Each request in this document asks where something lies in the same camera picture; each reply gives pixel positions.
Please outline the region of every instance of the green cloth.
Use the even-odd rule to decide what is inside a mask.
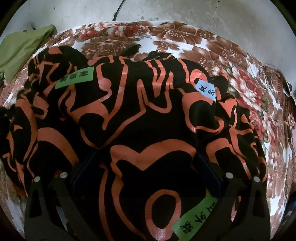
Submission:
[[[8,34],[0,44],[0,72],[4,72],[7,82],[21,70],[36,49],[46,43],[55,26],[34,30],[29,33],[16,32]]]

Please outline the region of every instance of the green sticky note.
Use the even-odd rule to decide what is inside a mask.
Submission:
[[[74,73],[64,76],[56,83],[56,89],[73,85],[81,82],[92,81],[94,74],[94,67],[80,69]]]
[[[181,241],[189,241],[197,233],[213,211],[217,201],[208,194],[198,205],[180,217],[172,229]]]

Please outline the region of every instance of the black cable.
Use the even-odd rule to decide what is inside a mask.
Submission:
[[[114,18],[113,18],[113,20],[112,20],[113,22],[116,21],[117,15],[118,15],[118,13],[119,13],[119,11],[120,11],[120,9],[121,9],[121,7],[122,7],[122,5],[124,4],[125,1],[126,1],[126,0],[123,0],[123,1],[121,2],[119,8],[117,9],[116,13],[114,14]]]

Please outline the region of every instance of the silver screw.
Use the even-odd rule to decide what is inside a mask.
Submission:
[[[61,178],[66,178],[68,176],[68,173],[66,173],[66,172],[62,172],[61,174],[60,174],[60,177]]]
[[[40,181],[40,177],[39,177],[39,176],[34,178],[34,182],[37,183],[37,182],[39,182],[39,181]]]
[[[230,173],[230,172],[227,172],[225,175],[226,175],[226,177],[227,177],[228,179],[232,179],[232,178],[233,178],[233,174]]]
[[[260,182],[260,178],[259,177],[254,177],[254,181],[258,183],[258,182]]]

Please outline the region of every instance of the bed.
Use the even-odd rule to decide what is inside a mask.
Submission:
[[[132,57],[134,61],[144,59],[156,49],[165,50],[177,58],[199,63],[211,76],[228,75],[228,92],[237,98],[241,106],[249,109],[251,122],[266,156],[266,197],[271,236],[274,236],[284,215],[289,194],[296,189],[292,137],[296,117],[295,101],[283,74],[222,37],[179,22],[99,22],[82,25],[53,36],[33,56],[48,47],[68,45],[91,60],[98,56],[119,55],[134,43],[141,45],[138,53]],[[5,82],[1,87],[2,106],[9,108],[15,103],[18,91],[28,78],[28,62],[11,83]],[[14,187],[1,161],[0,205],[16,230],[24,236],[26,197]]]

